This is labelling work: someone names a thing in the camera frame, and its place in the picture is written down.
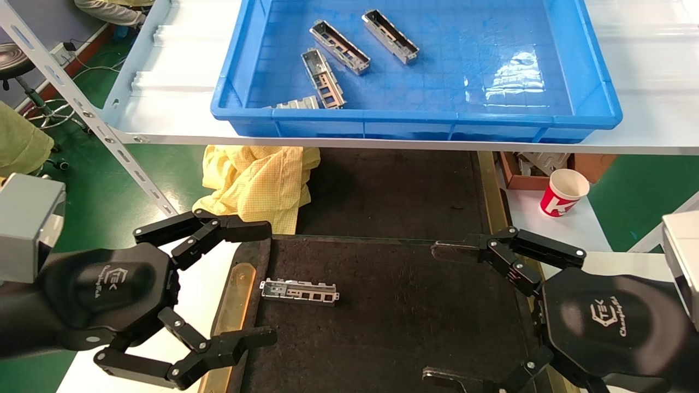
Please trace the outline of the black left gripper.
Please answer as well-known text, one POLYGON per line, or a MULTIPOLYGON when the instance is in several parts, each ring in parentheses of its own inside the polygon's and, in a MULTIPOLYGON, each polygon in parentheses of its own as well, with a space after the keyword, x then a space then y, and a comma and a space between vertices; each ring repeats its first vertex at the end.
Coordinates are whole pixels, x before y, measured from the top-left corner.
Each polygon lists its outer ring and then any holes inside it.
POLYGON ((222 241, 269 239, 270 222, 190 211, 139 227, 133 237, 139 244, 132 248, 52 254, 33 283, 2 284, 2 358, 110 344, 94 356, 108 375, 183 391, 212 370, 236 366, 248 350, 275 345, 269 326, 204 338, 166 308, 177 304, 176 269, 189 269, 222 241), (157 248, 177 240, 171 257, 157 248), (162 326, 189 348, 182 360, 126 352, 162 326))

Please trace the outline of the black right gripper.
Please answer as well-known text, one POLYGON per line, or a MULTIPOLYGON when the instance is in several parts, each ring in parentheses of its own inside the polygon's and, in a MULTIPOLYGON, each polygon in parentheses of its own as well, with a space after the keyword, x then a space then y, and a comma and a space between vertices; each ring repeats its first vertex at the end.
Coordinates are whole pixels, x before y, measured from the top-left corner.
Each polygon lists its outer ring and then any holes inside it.
POLYGON ((634 392, 697 391, 697 331, 674 284, 587 273, 579 270, 583 249, 517 227, 477 235, 474 243, 437 241, 431 253, 452 262, 475 257, 526 297, 539 296, 542 287, 552 350, 537 348, 500 382, 435 367, 423 369, 424 382, 456 392, 521 392, 554 360, 578 386, 600 380, 634 392), (564 270, 542 286, 525 258, 564 270))

